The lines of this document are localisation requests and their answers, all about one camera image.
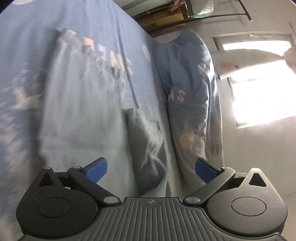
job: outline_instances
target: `white wall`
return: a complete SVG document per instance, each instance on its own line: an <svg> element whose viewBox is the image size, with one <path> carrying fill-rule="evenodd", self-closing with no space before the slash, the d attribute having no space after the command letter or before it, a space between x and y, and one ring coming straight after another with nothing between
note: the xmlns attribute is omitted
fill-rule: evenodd
<svg viewBox="0 0 296 241"><path fill-rule="evenodd" d="M243 0L253 22L246 16L197 20L187 27L196 32L210 51L217 50L213 36L239 32L292 33L296 30L296 6L289 0ZM169 42L179 32L157 37ZM261 168L280 195L296 191L296 117L237 129L226 80L218 82L223 118L223 149L225 163L238 172L251 167Z"/></svg>

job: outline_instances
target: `bed sheet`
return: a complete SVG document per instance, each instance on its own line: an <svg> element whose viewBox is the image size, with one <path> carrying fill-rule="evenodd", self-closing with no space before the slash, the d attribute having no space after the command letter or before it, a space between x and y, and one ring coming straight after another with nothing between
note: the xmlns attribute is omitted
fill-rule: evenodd
<svg viewBox="0 0 296 241"><path fill-rule="evenodd" d="M15 208L39 170L50 165L38 154L38 132L44 79L64 28L127 74L126 107L138 107L161 120L167 196L183 196L166 98L152 58L158 43L131 17L111 0L17 0L1 13L0 26L0 240L20 238Z"/></svg>

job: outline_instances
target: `triangular cutout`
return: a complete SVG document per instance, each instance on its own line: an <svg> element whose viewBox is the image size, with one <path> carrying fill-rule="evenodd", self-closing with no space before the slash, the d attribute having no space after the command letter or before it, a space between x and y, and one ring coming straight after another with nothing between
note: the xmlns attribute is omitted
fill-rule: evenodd
<svg viewBox="0 0 296 241"><path fill-rule="evenodd" d="M54 182L52 181L49 173L45 173L39 183L39 187L50 186L53 185Z"/></svg>
<svg viewBox="0 0 296 241"><path fill-rule="evenodd" d="M253 174L249 184L252 186L266 187L266 183L263 181L259 173Z"/></svg>

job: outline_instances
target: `window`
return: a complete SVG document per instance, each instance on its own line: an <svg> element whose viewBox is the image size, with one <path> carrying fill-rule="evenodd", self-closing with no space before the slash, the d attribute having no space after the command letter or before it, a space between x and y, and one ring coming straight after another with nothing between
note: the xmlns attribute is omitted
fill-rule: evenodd
<svg viewBox="0 0 296 241"><path fill-rule="evenodd" d="M257 49L283 53L291 48L287 35L248 34L215 38L219 49ZM235 72L229 78L237 127L296 115L296 75L284 60Z"/></svg>

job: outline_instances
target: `silver screw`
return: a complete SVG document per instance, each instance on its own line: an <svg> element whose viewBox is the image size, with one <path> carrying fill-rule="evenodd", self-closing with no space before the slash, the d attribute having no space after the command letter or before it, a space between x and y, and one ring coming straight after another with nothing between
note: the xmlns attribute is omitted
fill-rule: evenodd
<svg viewBox="0 0 296 241"><path fill-rule="evenodd" d="M187 197L185 198L185 202L190 203L190 204L197 204L200 202L200 198L198 197Z"/></svg>
<svg viewBox="0 0 296 241"><path fill-rule="evenodd" d="M108 196L104 198L104 202L108 204L115 204L118 202L118 198L114 196Z"/></svg>

